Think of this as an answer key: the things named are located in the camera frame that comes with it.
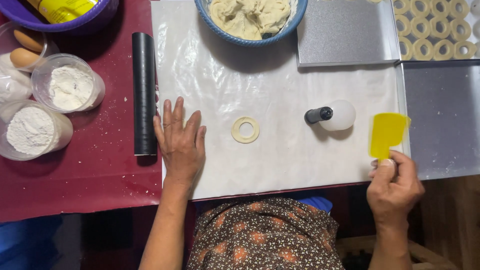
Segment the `left hand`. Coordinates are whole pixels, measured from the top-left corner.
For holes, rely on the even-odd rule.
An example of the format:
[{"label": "left hand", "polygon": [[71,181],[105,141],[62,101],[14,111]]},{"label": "left hand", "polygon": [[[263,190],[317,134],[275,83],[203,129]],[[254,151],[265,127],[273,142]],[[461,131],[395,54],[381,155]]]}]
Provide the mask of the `left hand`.
[{"label": "left hand", "polygon": [[164,184],[177,184],[191,188],[205,162],[206,126],[199,126],[200,111],[192,114],[185,130],[182,125],[183,98],[178,97],[172,114],[170,100],[163,105],[163,129],[160,118],[154,116],[155,134],[167,168]]}]

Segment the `brown egg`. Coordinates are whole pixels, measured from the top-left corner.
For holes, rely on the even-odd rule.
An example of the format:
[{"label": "brown egg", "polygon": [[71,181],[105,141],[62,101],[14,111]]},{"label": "brown egg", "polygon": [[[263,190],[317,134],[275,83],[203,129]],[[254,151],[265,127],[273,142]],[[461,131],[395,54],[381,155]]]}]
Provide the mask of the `brown egg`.
[{"label": "brown egg", "polygon": [[14,49],[10,53],[10,61],[16,68],[26,67],[33,64],[40,56],[24,48]]},{"label": "brown egg", "polygon": [[44,41],[41,32],[19,28],[13,31],[13,35],[25,48],[32,51],[42,52]]}]

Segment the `ring-shaped dough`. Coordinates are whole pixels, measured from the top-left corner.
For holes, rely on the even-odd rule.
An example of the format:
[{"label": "ring-shaped dough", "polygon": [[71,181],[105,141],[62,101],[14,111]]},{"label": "ring-shaped dough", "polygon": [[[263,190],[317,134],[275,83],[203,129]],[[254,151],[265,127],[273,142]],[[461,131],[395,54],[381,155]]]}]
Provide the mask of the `ring-shaped dough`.
[{"label": "ring-shaped dough", "polygon": [[[437,31],[437,23],[441,23],[443,25],[444,27],[443,32]],[[433,17],[430,20],[430,27],[431,27],[430,36],[432,37],[444,39],[448,37],[448,35],[450,34],[450,24],[448,23],[447,18]]]},{"label": "ring-shaped dough", "polygon": [[[477,52],[477,46],[475,44],[471,43],[470,41],[459,41],[455,43],[455,49],[453,53],[453,57],[455,59],[470,59],[475,55],[475,52]],[[467,53],[462,54],[460,52],[461,47],[467,47]]]},{"label": "ring-shaped dough", "polygon": [[398,42],[405,44],[405,49],[407,50],[406,54],[402,54],[402,60],[406,61],[406,60],[412,59],[413,45],[410,42],[410,40],[408,40],[408,38],[406,38],[406,37],[398,37]]},{"label": "ring-shaped dough", "polygon": [[[460,4],[462,6],[462,12],[456,10],[456,5]],[[465,0],[450,0],[450,15],[457,19],[463,19],[468,15],[470,7],[468,6]]]},{"label": "ring-shaped dough", "polygon": [[[437,4],[441,3],[444,7],[444,11],[440,11],[437,9]],[[446,18],[450,13],[450,4],[446,0],[432,0],[430,2],[430,10],[435,17],[442,17]]]},{"label": "ring-shaped dough", "polygon": [[[445,46],[446,47],[446,52],[444,54],[440,53],[440,48]],[[433,53],[433,59],[435,61],[445,61],[449,60],[450,58],[453,57],[453,52],[454,52],[454,46],[453,43],[448,40],[448,39],[442,39],[435,46],[433,46],[433,50],[435,51]]]},{"label": "ring-shaped dough", "polygon": [[[403,7],[398,9],[397,7],[395,7],[395,2],[401,2]],[[409,11],[410,9],[410,1],[409,0],[393,0],[393,12],[394,14],[404,14],[405,12]]]},{"label": "ring-shaped dough", "polygon": [[[459,33],[456,28],[461,25],[464,29],[464,33]],[[450,22],[450,28],[452,28],[452,36],[456,41],[467,40],[472,34],[472,27],[464,19],[454,19]]]},{"label": "ring-shaped dough", "polygon": [[[421,2],[423,4],[423,11],[420,11],[415,2]],[[415,17],[425,18],[430,14],[430,2],[428,0],[411,0],[410,1],[410,11],[415,15]]]},{"label": "ring-shaped dough", "polygon": [[[249,123],[253,127],[252,135],[248,137],[245,137],[242,134],[240,134],[240,126],[244,123]],[[258,122],[252,117],[242,116],[237,120],[235,120],[235,122],[233,123],[231,133],[232,133],[232,137],[237,142],[243,143],[243,144],[249,144],[258,138],[258,135],[260,134],[260,126]]]},{"label": "ring-shaped dough", "polygon": [[[410,21],[410,24],[412,25],[412,34],[416,38],[427,38],[430,35],[432,28],[430,27],[430,23],[426,18],[415,17]],[[420,30],[417,28],[418,25],[423,25],[423,32],[420,32]]]},{"label": "ring-shaped dough", "polygon": [[398,34],[399,37],[404,37],[408,36],[410,32],[412,31],[412,25],[410,24],[410,21],[408,20],[407,17],[403,15],[395,15],[395,27],[396,27],[396,22],[400,21],[403,24],[403,30],[399,31],[397,28],[396,33]]},{"label": "ring-shaped dough", "polygon": [[[421,52],[421,47],[425,45],[427,47],[427,54]],[[413,56],[419,61],[430,61],[433,57],[433,45],[430,41],[422,38],[417,39],[413,43]]]}]

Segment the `yellow scraper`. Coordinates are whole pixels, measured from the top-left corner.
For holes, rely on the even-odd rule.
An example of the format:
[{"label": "yellow scraper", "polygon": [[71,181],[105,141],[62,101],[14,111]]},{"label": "yellow scraper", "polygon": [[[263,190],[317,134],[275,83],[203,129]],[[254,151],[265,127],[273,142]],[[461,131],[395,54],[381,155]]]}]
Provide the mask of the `yellow scraper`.
[{"label": "yellow scraper", "polygon": [[408,116],[400,113],[376,114],[370,124],[370,156],[378,160],[389,158],[390,147],[402,142],[410,122],[411,119]]}]

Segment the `black nozzle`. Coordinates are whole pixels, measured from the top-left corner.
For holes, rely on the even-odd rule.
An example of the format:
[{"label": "black nozzle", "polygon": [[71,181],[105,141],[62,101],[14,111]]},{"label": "black nozzle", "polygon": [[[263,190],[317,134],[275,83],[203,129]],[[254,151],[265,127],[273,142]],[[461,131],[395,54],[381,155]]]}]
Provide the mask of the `black nozzle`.
[{"label": "black nozzle", "polygon": [[330,107],[321,107],[318,109],[309,110],[305,113],[305,122],[308,124],[315,124],[320,121],[330,120],[333,116],[333,110]]}]

